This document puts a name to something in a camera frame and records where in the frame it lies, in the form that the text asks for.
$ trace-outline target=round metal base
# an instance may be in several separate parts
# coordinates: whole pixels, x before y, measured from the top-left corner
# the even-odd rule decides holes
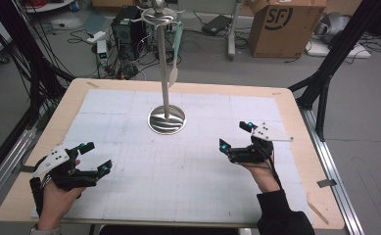
[[[165,117],[164,106],[159,106],[148,115],[148,125],[159,134],[175,134],[184,128],[186,114],[173,105],[169,106],[169,117]]]

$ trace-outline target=sf logo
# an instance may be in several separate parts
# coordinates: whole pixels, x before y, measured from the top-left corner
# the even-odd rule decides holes
[[[293,15],[293,8],[271,9],[266,18],[266,30],[278,30],[287,25]]]

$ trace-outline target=white paper sheet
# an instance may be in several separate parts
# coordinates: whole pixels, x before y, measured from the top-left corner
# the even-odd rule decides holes
[[[170,93],[172,105],[187,115],[174,135],[147,125],[160,106],[159,92],[90,90],[65,138],[66,148],[94,142],[79,156],[79,169],[113,168],[98,186],[76,200],[67,217],[88,219],[255,224],[261,217],[260,192],[249,171],[231,164],[218,150],[222,138],[232,147],[251,144],[239,121],[284,131],[271,98]],[[276,168],[291,209],[310,211],[290,145],[274,142]]]

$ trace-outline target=power strip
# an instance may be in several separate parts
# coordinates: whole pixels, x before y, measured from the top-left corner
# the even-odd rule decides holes
[[[105,36],[105,34],[106,34],[105,32],[99,31],[99,32],[95,33],[93,35],[93,37],[86,39],[86,41],[88,41],[90,43],[95,43],[97,40],[99,40],[100,38]]]

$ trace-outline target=computer tower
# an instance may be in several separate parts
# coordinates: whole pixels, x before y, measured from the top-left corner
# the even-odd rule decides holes
[[[138,51],[145,46],[146,42],[139,42],[146,37],[144,22],[134,23],[132,20],[141,18],[140,10],[135,6],[123,6],[111,23],[119,57],[123,60],[134,61],[139,58]]]

